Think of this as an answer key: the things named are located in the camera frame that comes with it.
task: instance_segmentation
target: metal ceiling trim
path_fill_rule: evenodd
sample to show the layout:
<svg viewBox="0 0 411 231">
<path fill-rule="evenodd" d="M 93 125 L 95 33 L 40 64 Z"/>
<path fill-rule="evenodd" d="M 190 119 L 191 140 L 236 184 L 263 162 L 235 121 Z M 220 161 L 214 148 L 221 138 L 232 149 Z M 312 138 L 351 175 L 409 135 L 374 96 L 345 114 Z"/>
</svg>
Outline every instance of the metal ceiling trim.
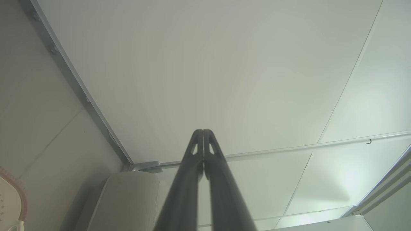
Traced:
<svg viewBox="0 0 411 231">
<path fill-rule="evenodd" d="M 379 142 L 379 141 L 401 140 L 401 139 L 411 139 L 411 130 L 402 131 L 402 132 L 386 133 L 386 134 L 380 134 L 380 135 L 375 135 L 375 136 L 359 137 L 359 138 L 347 139 L 347 140 L 341 140 L 341 141 L 316 143 L 316 144 L 297 146 L 297 147 L 292 147 L 292 148 L 278 148 L 278 149 L 264 150 L 264 151 L 258 151 L 258 152 L 245 152 L 245 153 L 231 154 L 231 155 L 226 155 L 225 158 L 227 162 L 247 160 L 247 159 L 259 159 L 259 158 L 268 158 L 270 156 L 273 156 L 279 153 L 297 152 L 297 151 L 314 152 L 316 150 L 323 149 L 323 148 L 343 146 L 347 144 L 355 144 L 355 143 L 371 144 L 371 143 Z M 141 171 L 150 170 L 150 169 L 152 170 L 155 168 L 164 168 L 164 169 L 177 168 L 179 165 L 180 165 L 180 161 L 165 162 L 165 163 L 161 163 L 159 166 L 142 169 Z"/>
<path fill-rule="evenodd" d="M 44 27 L 46 28 L 48 34 L 50 35 L 51 39 L 54 41 L 55 46 L 57 47 L 58 51 L 60 52 L 61 56 L 65 60 L 67 66 L 69 67 L 70 71 L 76 78 L 78 84 L 80 85 L 81 89 L 85 93 L 86 97 L 90 101 L 91 105 L 94 107 L 96 110 L 98 116 L 101 118 L 102 122 L 104 125 L 107 127 L 107 130 L 109 131 L 109 134 L 112 136 L 114 141 L 117 143 L 117 145 L 120 147 L 121 151 L 123 152 L 124 156 L 127 158 L 127 160 L 131 163 L 134 164 L 133 160 L 131 157 L 128 155 L 126 149 L 124 146 L 121 144 L 120 140 L 114 133 L 113 129 L 110 127 L 109 123 L 107 122 L 106 118 L 104 117 L 103 113 L 97 106 L 96 102 L 94 101 L 93 97 L 91 97 L 90 92 L 87 90 L 86 86 L 84 85 L 83 81 L 81 80 L 79 74 L 77 73 L 76 69 L 74 68 L 74 65 L 71 63 L 69 57 L 67 56 L 66 52 L 63 49 L 63 46 L 61 45 L 60 41 L 58 40 L 56 34 L 54 33 L 53 29 L 51 28 L 50 23 L 47 21 L 47 18 L 42 11 L 40 4 L 38 3 L 37 0 L 30 0 L 34 9 L 37 11 L 38 16 L 40 17 L 41 22 L 43 23 Z"/>
<path fill-rule="evenodd" d="M 377 186 L 352 209 L 347 211 L 342 217 L 352 215 L 365 215 L 371 209 L 378 206 L 385 199 L 396 193 L 403 186 L 411 182 L 411 149 L 408 148 L 406 154 L 397 164 L 384 176 Z"/>
</svg>

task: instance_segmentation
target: gray cushion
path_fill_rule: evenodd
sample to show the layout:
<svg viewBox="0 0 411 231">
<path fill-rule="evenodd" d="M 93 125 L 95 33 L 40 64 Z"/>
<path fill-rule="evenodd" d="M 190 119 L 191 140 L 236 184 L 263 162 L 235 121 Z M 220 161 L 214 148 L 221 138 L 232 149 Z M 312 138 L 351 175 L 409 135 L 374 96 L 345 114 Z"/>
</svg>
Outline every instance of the gray cushion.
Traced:
<svg viewBox="0 0 411 231">
<path fill-rule="evenodd" d="M 168 187 L 155 174 L 121 172 L 106 182 L 88 231 L 152 231 Z"/>
</svg>

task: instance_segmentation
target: white ceiling panel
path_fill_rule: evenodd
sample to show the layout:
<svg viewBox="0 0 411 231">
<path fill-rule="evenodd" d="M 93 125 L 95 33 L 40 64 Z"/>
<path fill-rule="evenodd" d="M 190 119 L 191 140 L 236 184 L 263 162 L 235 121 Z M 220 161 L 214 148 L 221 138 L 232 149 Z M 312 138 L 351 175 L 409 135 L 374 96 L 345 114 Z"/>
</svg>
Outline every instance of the white ceiling panel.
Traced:
<svg viewBox="0 0 411 231">
<path fill-rule="evenodd" d="M 331 222 L 320 222 L 303 226 L 293 226 L 278 229 L 278 231 L 372 231 L 363 216 L 350 216 L 333 220 Z"/>
<path fill-rule="evenodd" d="M 275 228 L 279 220 L 280 220 L 279 217 L 274 217 L 274 218 L 254 221 L 254 224 L 256 225 L 256 228 L 259 231 L 271 230 Z"/>
<path fill-rule="evenodd" d="M 321 142 L 411 129 L 411 1 L 384 0 Z"/>
<path fill-rule="evenodd" d="M 169 162 L 198 128 L 225 154 L 317 143 L 381 0 L 38 3 L 131 158 Z"/>
<path fill-rule="evenodd" d="M 253 219 L 282 216 L 311 153 L 283 153 L 270 158 L 228 162 Z M 171 185 L 177 169 L 157 175 Z M 199 225 L 211 224 L 209 181 L 199 183 Z"/>
<path fill-rule="evenodd" d="M 286 215 L 357 205 L 410 144 L 377 140 L 314 151 Z"/>
<path fill-rule="evenodd" d="M 336 208 L 321 212 L 306 213 L 300 215 L 294 215 L 289 217 L 282 217 L 276 229 L 304 225 L 304 224 L 313 224 L 317 222 L 324 222 L 329 220 L 334 220 L 340 218 L 345 212 L 347 212 L 351 207 Z"/>
</svg>

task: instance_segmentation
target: plastic handle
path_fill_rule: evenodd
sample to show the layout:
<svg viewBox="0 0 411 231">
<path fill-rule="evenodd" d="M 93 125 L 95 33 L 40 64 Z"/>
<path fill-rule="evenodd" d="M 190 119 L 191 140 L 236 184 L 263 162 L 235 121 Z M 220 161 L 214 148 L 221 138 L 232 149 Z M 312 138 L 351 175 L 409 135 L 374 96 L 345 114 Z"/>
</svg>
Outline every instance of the plastic handle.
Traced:
<svg viewBox="0 0 411 231">
<path fill-rule="evenodd" d="M 16 223 L 11 226 L 7 231 L 24 231 L 24 222 L 16 221 Z"/>
</svg>

